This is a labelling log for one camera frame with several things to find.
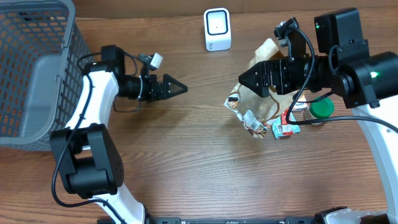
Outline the white brown snack bag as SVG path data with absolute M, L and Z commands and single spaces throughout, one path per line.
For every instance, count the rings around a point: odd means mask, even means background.
M 237 83 L 224 102 L 224 106 L 235 113 L 244 128 L 256 139 L 264 139 L 272 130 L 272 124 L 293 102 L 293 92 L 278 95 L 273 87 L 269 89 L 270 96 L 261 98 Z

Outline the orange tissue pack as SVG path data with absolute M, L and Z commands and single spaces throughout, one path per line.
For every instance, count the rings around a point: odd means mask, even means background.
M 301 95 L 298 101 L 296 102 L 295 106 L 293 107 L 292 111 L 293 112 L 305 111 L 308 107 L 309 104 L 307 103 L 305 95 Z

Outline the green lid jar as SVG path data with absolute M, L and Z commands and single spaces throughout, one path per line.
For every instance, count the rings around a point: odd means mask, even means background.
M 334 103 L 329 97 L 326 97 L 316 103 L 309 103 L 305 109 L 304 120 L 329 118 L 334 112 Z

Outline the teal wet wipes pack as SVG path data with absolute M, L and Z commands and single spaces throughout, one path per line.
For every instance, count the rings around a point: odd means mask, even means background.
M 301 129 L 299 128 L 298 125 L 294 125 L 294 124 L 291 124 L 291 125 L 294 129 L 294 134 L 298 134 L 299 132 L 301 132 Z M 272 124 L 272 132 L 274 133 L 274 137 L 276 139 L 287 137 L 287 136 L 283 136 L 283 134 L 282 134 L 281 119 L 276 120 Z

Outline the red white snack bar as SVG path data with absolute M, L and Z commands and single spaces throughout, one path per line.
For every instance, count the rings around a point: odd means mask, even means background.
M 294 134 L 294 129 L 286 120 L 287 109 L 281 114 L 281 128 L 283 136 L 291 136 Z

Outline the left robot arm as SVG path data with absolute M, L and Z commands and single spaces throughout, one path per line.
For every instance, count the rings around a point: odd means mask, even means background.
M 188 88 L 164 74 L 153 74 L 162 56 L 131 55 L 116 45 L 105 45 L 101 59 L 79 66 L 83 89 L 76 109 L 63 129 L 50 135 L 56 166 L 51 193 L 62 207 L 95 203 L 113 223 L 155 223 L 146 206 L 138 202 L 124 183 L 124 166 L 108 132 L 117 97 L 137 101 L 166 100 Z

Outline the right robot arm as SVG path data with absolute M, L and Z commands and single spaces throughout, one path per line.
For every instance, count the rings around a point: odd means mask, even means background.
M 280 23 L 274 35 L 288 48 L 286 57 L 256 63 L 240 84 L 266 98 L 269 90 L 286 95 L 328 88 L 342 97 L 371 148 L 381 177 L 387 208 L 366 212 L 336 207 L 315 215 L 315 223 L 397 222 L 397 55 L 370 55 L 359 11 L 352 7 L 314 19 L 314 47 L 295 18 Z

